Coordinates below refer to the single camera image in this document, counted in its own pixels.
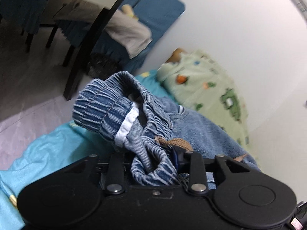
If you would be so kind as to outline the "blue denim jeans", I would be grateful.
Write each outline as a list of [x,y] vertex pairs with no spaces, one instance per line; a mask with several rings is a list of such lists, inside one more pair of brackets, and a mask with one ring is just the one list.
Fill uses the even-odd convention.
[[133,152],[131,174],[140,185],[188,184],[188,175],[171,160],[169,140],[184,140],[204,158],[241,157],[244,164],[257,168],[254,158],[221,127],[169,98],[153,95],[129,72],[88,83],[75,101],[72,118],[115,149]]

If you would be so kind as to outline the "green dinosaur fleece blanket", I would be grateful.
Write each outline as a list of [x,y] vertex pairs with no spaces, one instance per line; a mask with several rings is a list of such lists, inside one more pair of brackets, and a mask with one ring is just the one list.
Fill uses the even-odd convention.
[[209,54],[176,49],[158,69],[157,80],[180,105],[202,114],[244,149],[250,149],[243,96],[234,80]]

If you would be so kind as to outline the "teal patterned bed sheet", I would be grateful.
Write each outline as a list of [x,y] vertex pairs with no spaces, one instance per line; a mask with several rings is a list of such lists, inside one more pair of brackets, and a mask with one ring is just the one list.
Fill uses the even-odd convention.
[[25,186],[91,154],[108,158],[121,148],[126,136],[127,130],[120,127],[113,146],[99,134],[70,121],[34,140],[8,170],[1,171],[1,229],[23,228],[14,202]]

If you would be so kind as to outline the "beige folded cloth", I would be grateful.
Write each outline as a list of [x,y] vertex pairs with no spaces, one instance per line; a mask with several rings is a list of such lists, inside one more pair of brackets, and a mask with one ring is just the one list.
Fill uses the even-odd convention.
[[139,55],[153,40],[147,26],[119,10],[111,17],[105,30],[126,49],[130,59]]

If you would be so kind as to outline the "blue cushioned headboard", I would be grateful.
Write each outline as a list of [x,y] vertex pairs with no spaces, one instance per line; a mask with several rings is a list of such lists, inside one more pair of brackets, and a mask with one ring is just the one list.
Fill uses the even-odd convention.
[[152,48],[185,11],[180,0],[123,0],[121,6],[130,5],[138,21],[151,30]]

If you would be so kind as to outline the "dark wooden table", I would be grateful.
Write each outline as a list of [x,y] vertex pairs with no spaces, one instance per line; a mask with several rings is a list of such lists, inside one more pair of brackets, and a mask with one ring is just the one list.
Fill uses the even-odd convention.
[[73,61],[73,63],[63,92],[63,97],[67,101],[71,100],[77,91],[79,83],[82,79],[82,71],[87,64],[87,58],[91,54],[107,23],[110,21],[111,17],[123,1],[124,0],[116,0],[110,9],[103,8],[100,11],[95,21],[91,24],[89,30],[86,32],[86,35],[81,42],[75,58],[73,58],[75,47],[71,46],[69,48],[66,60]]

